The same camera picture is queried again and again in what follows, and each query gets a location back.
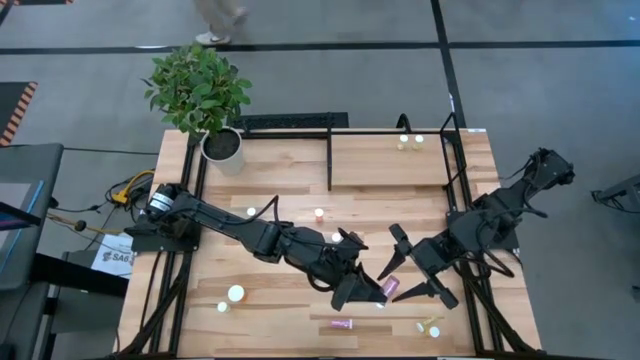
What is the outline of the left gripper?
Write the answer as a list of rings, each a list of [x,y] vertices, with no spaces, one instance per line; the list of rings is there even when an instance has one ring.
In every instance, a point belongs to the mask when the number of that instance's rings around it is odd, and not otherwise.
[[[306,270],[307,280],[315,290],[334,290],[331,307],[340,311],[349,301],[355,286],[356,278],[347,277],[355,274],[361,276],[364,269],[358,263],[361,250],[368,247],[355,232],[347,233],[339,230],[342,240],[321,248],[320,257]],[[388,300],[384,290],[376,282],[359,280],[355,286],[356,302],[386,303]]]

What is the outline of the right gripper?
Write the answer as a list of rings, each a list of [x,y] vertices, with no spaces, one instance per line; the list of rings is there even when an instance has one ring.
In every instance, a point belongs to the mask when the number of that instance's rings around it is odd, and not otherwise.
[[[438,297],[448,309],[455,308],[459,302],[455,295],[437,278],[437,274],[447,269],[452,263],[452,257],[447,255],[433,238],[424,238],[413,245],[406,232],[399,224],[390,226],[391,235],[396,240],[394,252],[387,265],[377,279],[382,280],[391,275],[407,258],[411,258],[425,276],[426,281],[406,290],[393,299],[399,302],[418,296]]]

